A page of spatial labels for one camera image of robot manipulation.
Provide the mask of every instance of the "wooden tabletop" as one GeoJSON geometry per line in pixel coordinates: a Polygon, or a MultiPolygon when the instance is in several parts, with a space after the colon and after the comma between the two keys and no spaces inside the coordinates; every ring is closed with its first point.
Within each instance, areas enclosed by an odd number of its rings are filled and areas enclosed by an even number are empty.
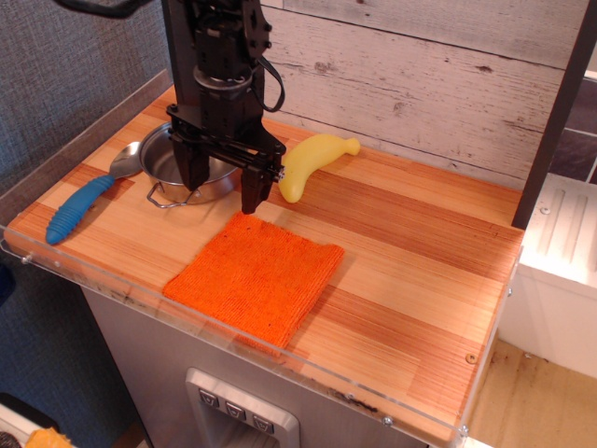
{"type": "MultiPolygon", "coordinates": [[[[240,210],[240,192],[164,210],[146,199],[152,184],[141,173],[117,181],[64,242],[44,243],[55,210],[106,174],[122,148],[167,121],[174,102],[170,89],[15,218],[5,237],[16,252],[207,337],[199,316],[160,291],[240,210]]],[[[312,135],[264,123],[289,150],[312,135]]],[[[509,223],[520,196],[368,148],[313,174],[298,203],[274,185],[258,217],[346,255],[287,353],[268,362],[361,412],[392,415],[428,441],[450,439],[449,426],[465,423],[519,255],[523,232],[509,223]]],[[[244,353],[259,358],[253,352],[244,353]]]]}

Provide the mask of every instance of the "banana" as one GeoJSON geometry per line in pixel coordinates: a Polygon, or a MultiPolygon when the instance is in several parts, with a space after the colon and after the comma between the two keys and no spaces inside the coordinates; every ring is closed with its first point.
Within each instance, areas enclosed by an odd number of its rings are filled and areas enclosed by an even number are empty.
{"type": "Polygon", "coordinates": [[[343,139],[320,133],[303,140],[282,159],[285,176],[279,182],[280,192],[289,203],[297,202],[305,190],[307,179],[316,170],[342,154],[358,154],[361,144],[356,138],[343,139]]]}

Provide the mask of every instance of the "light wood floor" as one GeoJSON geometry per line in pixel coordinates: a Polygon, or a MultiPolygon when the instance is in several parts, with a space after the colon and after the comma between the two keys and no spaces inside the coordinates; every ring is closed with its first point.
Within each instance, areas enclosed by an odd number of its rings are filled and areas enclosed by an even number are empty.
{"type": "Polygon", "coordinates": [[[498,341],[469,429],[494,448],[597,447],[597,380],[498,341]]]}

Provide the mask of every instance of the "gray fabric wall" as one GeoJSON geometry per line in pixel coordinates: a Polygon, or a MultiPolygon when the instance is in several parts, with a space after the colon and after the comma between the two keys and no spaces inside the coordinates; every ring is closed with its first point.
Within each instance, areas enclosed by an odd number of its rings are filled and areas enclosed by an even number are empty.
{"type": "MultiPolygon", "coordinates": [[[[0,14],[1,196],[168,55],[158,0],[125,21],[51,0],[1,2],[0,14]]],[[[0,263],[17,282],[0,307],[0,391],[57,420],[77,446],[112,446],[136,413],[80,289],[5,253],[0,263]]]]}

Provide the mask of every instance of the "white wooden wall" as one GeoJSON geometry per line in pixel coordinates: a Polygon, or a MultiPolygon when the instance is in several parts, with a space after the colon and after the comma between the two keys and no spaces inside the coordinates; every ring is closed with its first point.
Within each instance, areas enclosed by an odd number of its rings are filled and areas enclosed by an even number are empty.
{"type": "Polygon", "coordinates": [[[588,0],[262,3],[273,119],[522,189],[588,0]]]}

